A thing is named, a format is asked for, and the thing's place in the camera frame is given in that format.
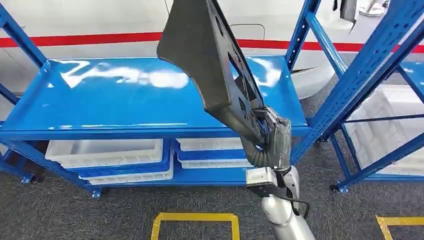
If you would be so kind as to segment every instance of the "blue tray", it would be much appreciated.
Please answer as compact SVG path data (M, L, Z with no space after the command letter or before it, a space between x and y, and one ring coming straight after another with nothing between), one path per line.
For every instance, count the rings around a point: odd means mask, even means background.
M67 168L67 170L78 173L78 175L82 178L166 172L170 169L170 152L172 151L172 142L173 140L171 139L163 140L162 160L160 162L128 164L121 166L78 167Z

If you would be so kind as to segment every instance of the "plastic storage tray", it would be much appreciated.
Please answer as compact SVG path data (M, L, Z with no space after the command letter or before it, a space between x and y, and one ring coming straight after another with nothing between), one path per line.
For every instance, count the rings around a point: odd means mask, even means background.
M239 137L177 138L181 151L243 149Z
M162 159L160 162L125 164L115 166L97 166L97 167L78 167L68 168L71 172L78 173L82 178L127 175L127 174L144 174L144 173L160 173L168 171L170 164L169 151L171 148L170 139L163 140Z
M163 142L162 162L166 167L147 167L147 164L120 166L114 171L107 168L92 168L91 171L78 172L79 178L90 182L92 185L136 183L147 181L169 180L174 176L174 148L170 140Z
M52 140L45 158L65 169L158 163L163 139Z
M176 143L183 169L248 168L240 138L185 138Z
M369 119L420 114L424 105L407 85L381 84L350 117ZM384 120L346 124L362 169L423 132L422 119ZM381 169L379 174L424 175L424 148Z

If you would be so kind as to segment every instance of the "shelf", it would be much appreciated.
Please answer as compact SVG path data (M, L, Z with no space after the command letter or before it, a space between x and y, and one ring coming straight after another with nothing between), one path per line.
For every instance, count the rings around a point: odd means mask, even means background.
M399 72L424 103L424 62L404 61L400 64Z
M424 181L424 176L374 173L366 177L364 180L368 180L368 181L383 181L383 180L384 181Z
M119 184L95 185L102 188L137 186L244 186L248 167L231 168L181 168L174 155L173 178L160 181L142 181Z
M248 57L265 104L308 133L282 56ZM155 57L48 60L0 128L13 140L235 137L193 83Z

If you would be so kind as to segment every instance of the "red stripe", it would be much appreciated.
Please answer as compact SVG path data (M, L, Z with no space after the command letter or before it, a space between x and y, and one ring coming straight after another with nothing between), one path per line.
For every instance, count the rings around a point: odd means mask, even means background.
M89 45L89 44L116 44L116 43L134 43L151 42L161 39L161 32L138 32L138 33L115 33L115 34L93 34L93 35L69 35L69 36L33 36L31 40L38 47L46 46L69 46L69 45ZM250 40L238 39L238 44L242 48L258 49L287 49L289 41L277 40ZM359 52L362 43L334 43L335 48L342 52ZM17 47L16 43L9 37L0 38L0 48ZM303 50L321 51L318 42L305 42ZM413 53L424 53L424 45L418 45L412 51Z

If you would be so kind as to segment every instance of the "yellow tape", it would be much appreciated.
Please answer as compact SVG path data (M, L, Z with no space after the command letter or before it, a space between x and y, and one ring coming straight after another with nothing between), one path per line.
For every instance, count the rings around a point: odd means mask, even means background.
M423 216L405 216L405 217L382 217L375 216L378 225L385 240L393 240L388 226L422 226L424 225Z
M161 221L231 222L232 240L240 240L239 218L233 213L160 212L153 221L150 240L159 239Z

